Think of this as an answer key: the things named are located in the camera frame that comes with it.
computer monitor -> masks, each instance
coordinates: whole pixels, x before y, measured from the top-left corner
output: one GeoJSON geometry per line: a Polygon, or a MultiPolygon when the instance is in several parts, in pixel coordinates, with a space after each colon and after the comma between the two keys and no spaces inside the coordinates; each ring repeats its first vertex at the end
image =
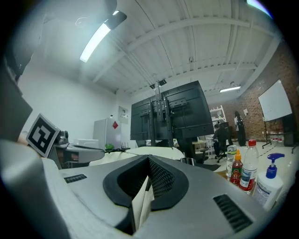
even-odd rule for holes
{"type": "Polygon", "coordinates": [[[154,124],[155,140],[169,140],[165,102],[169,105],[173,138],[187,139],[214,133],[211,114],[198,81],[164,91],[160,93],[160,99],[156,101],[156,96],[153,96],[132,105],[131,140],[151,140],[150,122],[154,124]],[[157,109],[162,111],[161,118],[157,109]]]}

white wall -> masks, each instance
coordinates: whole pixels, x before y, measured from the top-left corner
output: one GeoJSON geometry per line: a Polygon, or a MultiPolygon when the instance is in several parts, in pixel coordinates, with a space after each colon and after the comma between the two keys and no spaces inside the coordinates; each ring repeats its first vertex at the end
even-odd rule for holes
{"type": "Polygon", "coordinates": [[[29,131],[39,113],[73,139],[92,139],[93,123],[117,116],[116,95],[95,84],[82,84],[41,69],[30,62],[19,80],[19,88],[33,112],[23,130],[29,131]]]}
{"type": "Polygon", "coordinates": [[[118,107],[123,107],[125,109],[128,109],[128,124],[121,124],[121,141],[128,143],[130,148],[136,148],[137,144],[135,140],[130,140],[130,134],[131,134],[131,99],[129,96],[118,90],[116,92],[116,107],[118,112],[118,107]]]}

red cap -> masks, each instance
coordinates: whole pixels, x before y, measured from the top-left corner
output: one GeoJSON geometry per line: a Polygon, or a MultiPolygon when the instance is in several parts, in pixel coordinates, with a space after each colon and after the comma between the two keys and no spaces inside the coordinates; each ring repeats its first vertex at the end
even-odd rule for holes
{"type": "Polygon", "coordinates": [[[255,146],[256,145],[256,140],[249,140],[248,145],[249,146],[255,146]]]}

white shelving unit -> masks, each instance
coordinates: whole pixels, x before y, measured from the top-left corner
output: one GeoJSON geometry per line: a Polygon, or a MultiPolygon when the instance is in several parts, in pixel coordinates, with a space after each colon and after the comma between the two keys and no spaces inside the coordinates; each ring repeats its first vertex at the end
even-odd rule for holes
{"type": "Polygon", "coordinates": [[[226,122],[225,113],[222,105],[218,109],[210,110],[210,114],[212,117],[213,125],[215,125],[217,121],[220,121],[220,123],[226,122]]]}
{"type": "MultiPolygon", "coordinates": [[[[210,114],[212,117],[213,126],[217,124],[218,121],[220,123],[226,122],[225,113],[223,110],[222,105],[218,109],[212,109],[210,110],[210,114]]],[[[214,148],[213,148],[213,135],[206,135],[205,139],[207,141],[207,147],[208,147],[208,157],[211,158],[214,154],[214,148]]]]}

hand sanitizer bottle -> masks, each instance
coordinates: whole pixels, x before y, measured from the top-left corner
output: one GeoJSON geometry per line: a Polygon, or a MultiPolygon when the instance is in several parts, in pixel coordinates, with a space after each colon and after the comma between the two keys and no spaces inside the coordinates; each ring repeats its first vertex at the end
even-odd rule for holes
{"type": "Polygon", "coordinates": [[[276,159],[284,156],[284,154],[279,153],[268,155],[268,159],[272,160],[272,164],[268,167],[267,172],[262,172],[257,175],[253,198],[267,211],[273,207],[283,186],[281,178],[276,175],[277,167],[274,162],[276,159]]]}

